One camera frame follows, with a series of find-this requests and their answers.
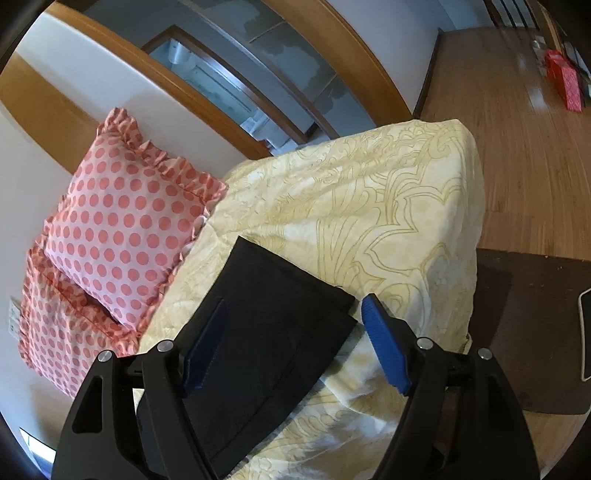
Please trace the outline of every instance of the wooden trim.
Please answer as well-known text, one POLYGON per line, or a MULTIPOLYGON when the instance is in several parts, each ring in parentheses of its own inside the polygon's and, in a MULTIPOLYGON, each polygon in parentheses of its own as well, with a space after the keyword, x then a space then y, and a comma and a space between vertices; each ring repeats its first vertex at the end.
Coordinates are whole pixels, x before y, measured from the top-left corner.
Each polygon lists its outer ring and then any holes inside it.
POLYGON ((13 53, 0 74, 0 101, 22 129, 74 173, 96 136, 98 122, 13 53))
POLYGON ((427 100, 427 95, 429 93, 429 87, 431 86, 431 80, 433 79, 433 70, 435 68, 437 54, 439 53, 439 47, 441 46, 442 35, 443 30, 439 28, 439 31, 437 32, 437 38, 435 39, 435 45, 433 47, 433 53, 431 53, 431 60, 429 60, 427 75, 425 75, 425 81, 423 82, 423 88, 421 88, 421 93, 418 96, 418 101, 414 108, 413 118, 421 118, 421 113, 423 113, 423 107, 425 106, 425 101, 427 100))
POLYGON ((492 20, 492 24, 497 28, 501 27, 503 25, 503 18, 501 17, 501 14, 497 10, 495 4, 492 2, 492 0, 483 0, 483 2, 484 6, 486 7, 486 11, 488 12, 488 16, 492 20))
POLYGON ((240 72, 227 63, 214 51, 210 50, 199 40, 194 38, 189 33, 185 32, 177 25, 168 27, 163 32, 159 33, 152 40, 142 47, 142 50, 150 54, 155 48, 159 47, 173 38, 182 43, 185 47, 191 50, 195 55, 204 60, 211 68, 223 76, 230 82, 237 90, 247 95, 250 100, 256 104, 266 115, 271 118, 279 128, 281 128, 290 138, 298 145, 303 145, 308 141, 306 134, 302 132, 292 122, 289 117, 279 110, 273 102, 271 102, 259 89, 257 89, 251 82, 249 82, 240 72))
POLYGON ((533 12, 533 17, 539 25, 542 36, 544 37, 544 40, 546 40, 548 48, 559 50, 560 53, 564 55, 564 48, 560 40, 560 34, 558 33, 558 29, 554 20, 552 20, 550 13, 537 0, 532 0, 530 7, 533 12))
POLYGON ((269 156, 269 151, 262 143, 252 138, 234 120, 146 52, 108 28, 64 5, 54 3, 47 12, 102 45, 152 80, 193 115, 234 145, 246 158, 259 160, 269 156))
POLYGON ((289 93, 293 99, 304 108, 314 121, 320 126, 324 133, 331 139, 339 137, 339 134, 330 124, 330 122, 324 117, 324 115, 318 110, 310 100, 304 95, 304 93, 294 84, 282 71, 279 69, 271 60, 269 60, 264 54, 262 54, 256 47, 250 45, 248 41, 238 34, 235 29, 220 19, 209 17, 209 12, 201 8, 191 0, 178 0, 186 7, 193 10, 199 15, 207 24, 212 27, 216 32, 222 35, 225 39, 230 41, 233 45, 239 48, 245 55, 251 60, 256 62, 266 71, 271 73, 283 86, 285 91, 289 93))
POLYGON ((326 0, 263 1, 333 67, 378 127, 412 118, 374 53, 326 0))

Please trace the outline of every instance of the bedding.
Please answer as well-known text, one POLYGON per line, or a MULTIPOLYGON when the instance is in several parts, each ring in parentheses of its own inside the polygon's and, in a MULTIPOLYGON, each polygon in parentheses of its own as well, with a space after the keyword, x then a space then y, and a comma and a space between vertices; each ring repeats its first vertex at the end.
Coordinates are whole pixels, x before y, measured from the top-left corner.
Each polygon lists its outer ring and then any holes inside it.
MULTIPOLYGON (((478 152, 457 120, 389 125, 245 162, 140 344, 174 338, 243 236, 358 300, 376 293, 417 336, 464 351, 484 212, 478 152)), ((353 314, 360 320, 359 307, 353 314)), ((234 479, 370 478, 405 399, 357 325, 329 369, 234 479)))
POLYGON ((121 108, 97 129, 50 222, 46 254, 141 333, 226 184, 144 142, 121 108))
POLYGON ((29 368, 71 398, 101 350, 138 350, 135 332, 114 322, 46 257, 48 224, 27 254, 18 350, 29 368))

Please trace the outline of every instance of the wall outlet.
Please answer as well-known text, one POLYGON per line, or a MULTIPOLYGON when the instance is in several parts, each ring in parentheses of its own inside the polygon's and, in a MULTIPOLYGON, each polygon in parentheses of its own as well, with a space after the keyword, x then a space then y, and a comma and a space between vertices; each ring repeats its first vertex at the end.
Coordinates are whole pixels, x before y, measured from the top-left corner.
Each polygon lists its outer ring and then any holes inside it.
POLYGON ((8 331, 15 338, 19 339, 19 324, 21 321, 21 304, 12 297, 8 300, 8 331))

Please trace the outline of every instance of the black fabric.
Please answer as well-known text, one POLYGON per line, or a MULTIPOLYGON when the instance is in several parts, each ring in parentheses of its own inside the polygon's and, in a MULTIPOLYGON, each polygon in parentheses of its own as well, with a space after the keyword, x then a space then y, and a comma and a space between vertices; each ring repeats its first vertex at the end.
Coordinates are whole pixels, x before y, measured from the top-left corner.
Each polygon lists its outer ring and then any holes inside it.
MULTIPOLYGON (((356 322, 348 315, 353 296, 243 238, 191 321, 206 321, 200 312, 210 312, 219 297, 229 323, 203 387, 184 405, 222 478, 293 411, 356 322)), ((142 404, 148 464, 164 473, 142 404)))

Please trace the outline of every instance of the white wall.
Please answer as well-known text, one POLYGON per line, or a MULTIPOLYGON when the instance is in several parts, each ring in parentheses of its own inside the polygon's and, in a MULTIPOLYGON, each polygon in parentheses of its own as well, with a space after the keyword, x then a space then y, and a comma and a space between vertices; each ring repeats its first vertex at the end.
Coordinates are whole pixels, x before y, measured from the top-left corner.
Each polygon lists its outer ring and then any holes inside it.
POLYGON ((9 298, 21 300, 25 256, 71 175, 39 147, 0 103, 0 411, 17 440, 19 427, 57 447, 70 399, 29 369, 7 328, 9 298))
POLYGON ((384 66, 412 112, 437 29, 454 25, 438 0, 329 0, 384 66))
POLYGON ((230 142, 151 80, 89 37, 42 14, 17 47, 24 60, 97 121, 122 106, 144 137, 223 177, 244 160, 230 142))
POLYGON ((482 0, 439 0, 439 2, 457 30, 493 26, 482 0))

